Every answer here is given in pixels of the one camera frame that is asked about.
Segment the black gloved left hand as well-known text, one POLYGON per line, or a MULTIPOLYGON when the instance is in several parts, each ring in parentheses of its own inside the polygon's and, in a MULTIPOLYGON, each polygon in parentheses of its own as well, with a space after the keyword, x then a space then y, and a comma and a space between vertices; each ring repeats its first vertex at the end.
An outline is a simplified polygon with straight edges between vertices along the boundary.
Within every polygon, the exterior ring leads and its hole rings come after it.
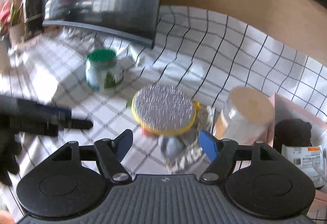
POLYGON ((12 181, 9 177, 9 173, 18 174, 19 165, 17 163, 16 156, 22 152, 22 145, 18 143, 15 138, 15 134, 10 130, 1 129, 1 152, 0 152, 0 164, 1 164, 1 183, 6 186, 12 186, 12 181))

